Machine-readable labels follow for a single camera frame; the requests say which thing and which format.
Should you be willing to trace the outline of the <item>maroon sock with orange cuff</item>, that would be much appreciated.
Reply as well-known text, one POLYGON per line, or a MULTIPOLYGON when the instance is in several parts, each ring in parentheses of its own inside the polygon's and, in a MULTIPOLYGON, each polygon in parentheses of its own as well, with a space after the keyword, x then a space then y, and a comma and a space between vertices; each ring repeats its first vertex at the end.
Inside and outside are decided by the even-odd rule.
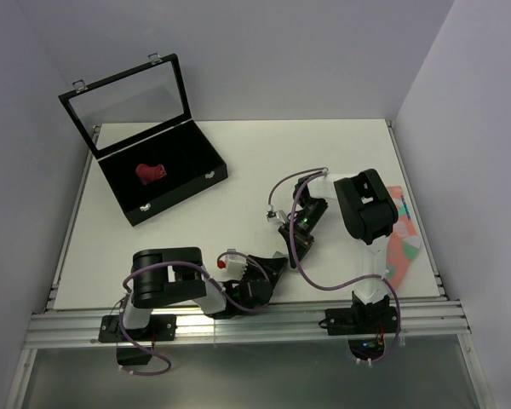
POLYGON ((148 164, 139 164, 135 168, 135 173, 144 186, 147 186, 148 184, 151 184, 167 176, 167 172, 162 164, 154 166, 150 166, 148 164))

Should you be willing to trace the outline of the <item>black display case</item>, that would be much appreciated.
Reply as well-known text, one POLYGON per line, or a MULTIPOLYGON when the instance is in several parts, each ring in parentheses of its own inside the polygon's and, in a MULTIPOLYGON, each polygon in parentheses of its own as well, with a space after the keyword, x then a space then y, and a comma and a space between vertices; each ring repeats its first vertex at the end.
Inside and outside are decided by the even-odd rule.
POLYGON ((228 177, 225 160, 192 117, 176 54, 85 83, 58 99, 100 166, 131 226, 228 177), (167 176, 144 186, 139 164, 167 176))

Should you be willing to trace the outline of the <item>grey-green ankle sock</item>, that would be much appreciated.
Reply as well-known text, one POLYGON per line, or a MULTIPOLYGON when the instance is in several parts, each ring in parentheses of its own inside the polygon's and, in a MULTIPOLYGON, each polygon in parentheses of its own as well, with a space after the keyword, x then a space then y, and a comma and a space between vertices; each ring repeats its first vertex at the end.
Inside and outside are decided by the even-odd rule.
POLYGON ((288 256, 279 252, 279 251, 275 251, 273 253, 273 259, 285 259, 285 260, 288 260, 288 256))

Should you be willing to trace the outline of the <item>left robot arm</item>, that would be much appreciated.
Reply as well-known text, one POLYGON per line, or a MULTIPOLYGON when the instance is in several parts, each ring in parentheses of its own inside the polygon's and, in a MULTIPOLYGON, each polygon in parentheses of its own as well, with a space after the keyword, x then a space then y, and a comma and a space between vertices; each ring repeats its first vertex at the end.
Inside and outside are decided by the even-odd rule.
POLYGON ((129 340, 143 338, 156 308, 194 302, 215 320, 256 314, 267 306, 289 265, 289 258, 246 255, 230 249, 217 257, 216 266, 232 278, 211 276, 198 247, 139 251, 133 255, 131 273, 123 282, 126 301, 118 330, 129 340))

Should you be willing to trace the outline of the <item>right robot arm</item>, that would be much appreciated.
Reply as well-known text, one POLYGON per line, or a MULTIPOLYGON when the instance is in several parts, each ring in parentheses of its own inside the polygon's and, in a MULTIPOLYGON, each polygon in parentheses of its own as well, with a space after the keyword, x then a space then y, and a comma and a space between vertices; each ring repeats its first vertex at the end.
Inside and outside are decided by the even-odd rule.
POLYGON ((360 271, 351 280, 353 326, 372 331, 390 310, 390 298, 396 296, 386 274, 388 241, 399 220, 397 207, 375 169, 346 175, 316 168, 295 176, 291 212, 278 228, 290 266, 301 270, 299 264, 314 243, 312 231, 329 202, 336 201, 347 232, 359 245, 360 271))

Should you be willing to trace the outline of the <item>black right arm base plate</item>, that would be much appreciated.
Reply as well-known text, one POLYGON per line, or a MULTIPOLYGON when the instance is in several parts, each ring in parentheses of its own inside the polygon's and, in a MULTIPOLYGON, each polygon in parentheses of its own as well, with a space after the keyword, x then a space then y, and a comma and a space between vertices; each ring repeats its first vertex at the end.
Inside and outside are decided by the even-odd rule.
POLYGON ((328 308, 319 322, 321 329, 329 336, 392 334, 398 329, 399 320, 396 309, 388 308, 384 313, 374 316, 362 316, 353 308, 328 308))

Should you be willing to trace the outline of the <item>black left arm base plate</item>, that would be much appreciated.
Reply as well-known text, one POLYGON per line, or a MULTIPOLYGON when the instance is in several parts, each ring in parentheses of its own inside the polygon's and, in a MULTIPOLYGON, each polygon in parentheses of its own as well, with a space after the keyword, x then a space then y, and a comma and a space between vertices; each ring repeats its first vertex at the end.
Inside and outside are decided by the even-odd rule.
MULTIPOLYGON (((127 330, 136 342, 168 342, 175 339, 176 316, 174 314, 158 314, 150 317, 147 326, 141 329, 127 330)), ((126 343, 127 339, 119 327, 119 316, 105 315, 100 323, 99 343, 126 343)))

